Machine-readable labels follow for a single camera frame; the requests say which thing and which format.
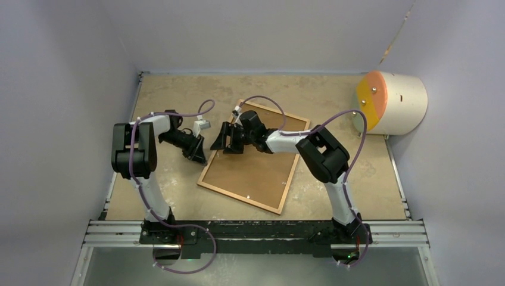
glass surface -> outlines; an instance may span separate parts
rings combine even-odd
[[[171,267],[190,271],[209,258],[202,254]],[[151,248],[95,248],[85,285],[427,285],[417,248],[371,248],[349,270],[331,258],[301,254],[218,254],[206,270],[190,275],[152,264]]]

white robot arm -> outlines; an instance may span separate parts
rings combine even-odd
[[[287,152],[299,154],[300,152],[298,151],[297,144],[307,137],[307,135],[299,134],[304,134],[309,131],[310,130],[302,132],[283,132],[283,134],[294,135],[285,136],[281,135],[280,131],[276,130],[268,136],[266,144],[272,153]],[[342,225],[347,225],[354,220],[354,215],[350,211],[345,200],[344,189],[342,187],[344,176],[345,172],[338,177],[337,182],[324,182],[324,186],[332,206],[333,219]],[[349,193],[348,195],[350,196],[350,200],[353,201],[351,194]]]
[[[113,157],[112,165],[114,171],[121,173],[123,178],[128,179],[134,188],[138,189],[138,185],[129,174],[129,153],[132,126],[135,122],[119,123],[114,125],[113,133]],[[157,165],[157,155],[155,147],[155,139],[159,138],[160,142],[168,142],[182,149],[182,154],[188,160],[196,161],[203,165],[207,164],[203,153],[203,136],[199,133],[203,129],[210,127],[207,120],[198,116],[198,120],[194,122],[193,129],[179,130],[182,124],[182,117],[156,115],[147,118],[138,125],[136,131],[136,142],[138,146],[134,146],[135,153],[133,157],[134,174],[142,185],[143,195],[145,200],[163,220],[166,220],[171,214],[170,206],[165,202],[161,189],[156,178],[154,170]],[[151,214],[150,210],[144,207],[145,219],[150,222],[158,220]]]

wooden frame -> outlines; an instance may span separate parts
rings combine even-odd
[[[246,102],[244,105],[250,105],[252,107],[260,108],[260,109],[263,109],[263,110],[266,110],[266,111],[269,111],[269,112],[272,112],[272,113],[276,113],[276,114],[282,114],[277,109],[266,107],[266,106],[263,106],[263,105],[260,105],[260,104],[256,104],[256,103],[253,103],[253,102],[249,102],[249,101]],[[309,119],[306,119],[306,118],[303,118],[303,117],[300,117],[300,116],[296,116],[296,115],[293,115],[293,114],[289,114],[289,113],[285,113],[285,115],[286,115],[286,117],[290,117],[292,119],[297,119],[299,121],[305,122],[304,130],[308,129],[309,124],[310,124],[310,120]],[[230,119],[228,121],[231,122],[231,120],[233,120],[233,116],[230,116]],[[243,197],[241,195],[238,195],[238,194],[236,194],[234,192],[227,191],[227,190],[225,190],[223,188],[219,188],[217,186],[214,186],[212,184],[204,182],[204,178],[205,178],[205,176],[206,176],[209,168],[212,166],[212,162],[216,158],[216,154],[217,154],[217,151],[213,151],[211,153],[210,158],[208,160],[208,164],[206,165],[206,167],[202,171],[202,174],[198,178],[197,185],[202,186],[202,187],[207,188],[207,189],[210,189],[210,190],[215,191],[215,192],[219,192],[221,194],[227,195],[228,197],[232,197],[232,198],[237,199],[239,201],[243,201],[245,203],[251,204],[251,205],[256,206],[256,207],[259,207],[261,209],[268,210],[269,212],[276,213],[277,215],[280,215],[282,213],[282,209],[284,207],[284,203],[285,203],[286,197],[288,195],[289,186],[291,185],[291,181],[292,181],[293,175],[295,173],[295,168],[297,166],[298,160],[300,159],[300,155],[299,154],[296,154],[295,157],[294,157],[294,161],[293,161],[293,164],[291,166],[291,170],[289,171],[289,175],[288,175],[288,178],[287,178],[287,181],[286,181],[285,187],[283,189],[283,193],[282,193],[282,196],[280,198],[280,202],[279,202],[279,205],[278,205],[277,208],[272,207],[272,206],[268,206],[267,204],[260,203],[258,201],[254,201],[252,199],[248,199],[248,198]]]

black clamp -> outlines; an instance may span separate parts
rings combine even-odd
[[[177,113],[175,110],[165,110],[168,113]],[[182,125],[182,116],[169,116],[170,118],[170,130],[164,132],[158,136],[159,142],[168,142],[175,147],[182,149],[182,155],[190,161],[195,161],[202,165],[207,165],[207,159],[205,158],[203,145],[204,137],[202,135],[193,136],[190,129],[185,128],[179,130],[178,128]]]
[[[267,129],[254,110],[245,111],[239,120],[241,125],[223,122],[221,131],[210,150],[223,150],[224,154],[242,154],[244,145],[252,144],[259,152],[272,154],[266,140],[277,129]]]

cylindrical container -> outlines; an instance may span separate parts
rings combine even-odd
[[[367,133],[404,135],[423,119],[428,95],[421,80],[383,71],[371,71],[356,87],[352,108],[361,110],[367,119]],[[354,127],[363,131],[363,119],[353,117]]]

